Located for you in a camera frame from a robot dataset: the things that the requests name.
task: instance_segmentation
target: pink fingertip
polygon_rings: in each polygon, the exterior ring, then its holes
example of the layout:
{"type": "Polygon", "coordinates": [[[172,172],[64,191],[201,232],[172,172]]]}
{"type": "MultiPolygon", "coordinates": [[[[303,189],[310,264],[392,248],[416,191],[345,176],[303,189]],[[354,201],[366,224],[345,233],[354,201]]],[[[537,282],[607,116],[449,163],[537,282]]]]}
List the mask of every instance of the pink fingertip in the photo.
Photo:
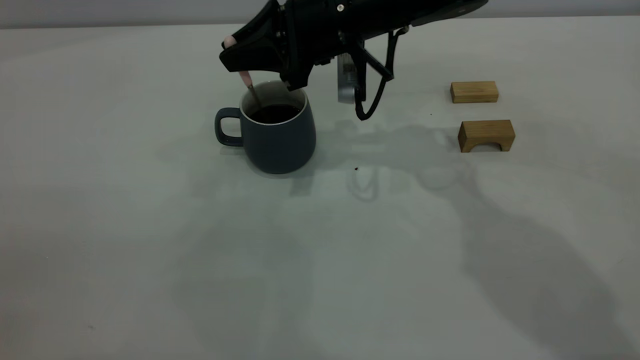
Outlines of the pink fingertip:
{"type": "Polygon", "coordinates": [[[225,49],[228,49],[230,46],[237,44],[236,38],[229,35],[225,38],[224,44],[225,44],[225,49]]]}

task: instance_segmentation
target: mug handle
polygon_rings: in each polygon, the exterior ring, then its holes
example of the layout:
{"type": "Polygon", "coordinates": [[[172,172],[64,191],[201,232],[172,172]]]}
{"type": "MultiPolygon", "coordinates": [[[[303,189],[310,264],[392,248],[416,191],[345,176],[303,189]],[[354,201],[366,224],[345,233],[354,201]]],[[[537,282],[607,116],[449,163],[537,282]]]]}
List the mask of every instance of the mug handle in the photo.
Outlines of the mug handle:
{"type": "Polygon", "coordinates": [[[227,117],[234,117],[240,119],[240,109],[238,108],[222,108],[216,114],[216,138],[222,145],[226,146],[242,146],[242,138],[236,136],[229,136],[222,132],[221,121],[227,117]]]}

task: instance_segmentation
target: black cable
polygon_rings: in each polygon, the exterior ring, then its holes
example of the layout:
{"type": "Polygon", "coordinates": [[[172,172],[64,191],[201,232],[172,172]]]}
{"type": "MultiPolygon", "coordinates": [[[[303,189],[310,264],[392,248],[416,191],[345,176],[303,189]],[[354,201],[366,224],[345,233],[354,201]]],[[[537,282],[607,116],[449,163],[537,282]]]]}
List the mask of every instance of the black cable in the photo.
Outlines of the black cable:
{"type": "MultiPolygon", "coordinates": [[[[398,43],[398,38],[400,35],[404,35],[409,31],[408,28],[402,28],[396,32],[394,35],[393,31],[389,31],[389,41],[387,45],[387,63],[385,67],[394,73],[394,59],[396,57],[396,46],[398,43]]],[[[387,81],[384,79],[380,80],[380,86],[378,87],[378,93],[376,94],[371,107],[367,113],[364,112],[364,108],[362,107],[362,101],[356,96],[356,115],[358,115],[358,119],[360,120],[369,120],[371,115],[376,112],[376,108],[380,103],[380,99],[382,98],[382,93],[385,91],[385,86],[387,85],[387,81]]]]}

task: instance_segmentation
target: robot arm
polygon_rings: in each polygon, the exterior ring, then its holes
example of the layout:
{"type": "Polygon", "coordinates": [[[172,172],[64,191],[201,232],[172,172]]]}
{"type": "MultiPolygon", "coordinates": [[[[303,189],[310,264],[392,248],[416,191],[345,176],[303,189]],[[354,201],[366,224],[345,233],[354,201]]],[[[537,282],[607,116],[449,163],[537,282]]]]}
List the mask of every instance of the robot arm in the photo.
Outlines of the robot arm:
{"type": "Polygon", "coordinates": [[[220,60],[231,72],[266,70],[280,73],[289,90],[307,86],[314,65],[338,56],[339,100],[356,104],[358,118],[374,113],[385,84],[394,78],[398,37],[409,25],[451,19],[470,13],[488,0],[269,0],[260,13],[233,37],[220,60]],[[364,48],[365,40],[388,34],[382,65],[364,48]],[[371,109],[365,113],[367,64],[382,76],[371,109]]]}

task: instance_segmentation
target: rectangular wooden block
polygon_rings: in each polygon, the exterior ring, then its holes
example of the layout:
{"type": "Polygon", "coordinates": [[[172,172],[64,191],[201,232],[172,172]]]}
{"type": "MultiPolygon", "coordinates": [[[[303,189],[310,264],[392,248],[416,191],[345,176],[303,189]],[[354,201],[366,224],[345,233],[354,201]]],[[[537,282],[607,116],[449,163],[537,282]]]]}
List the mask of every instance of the rectangular wooden block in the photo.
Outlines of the rectangular wooden block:
{"type": "Polygon", "coordinates": [[[509,151],[515,138],[510,120],[463,121],[458,133],[462,152],[470,152],[482,143],[497,143],[502,151],[509,151]]]}
{"type": "Polygon", "coordinates": [[[498,102],[498,86],[495,81],[451,83],[451,99],[454,104],[470,102],[498,102]]]}

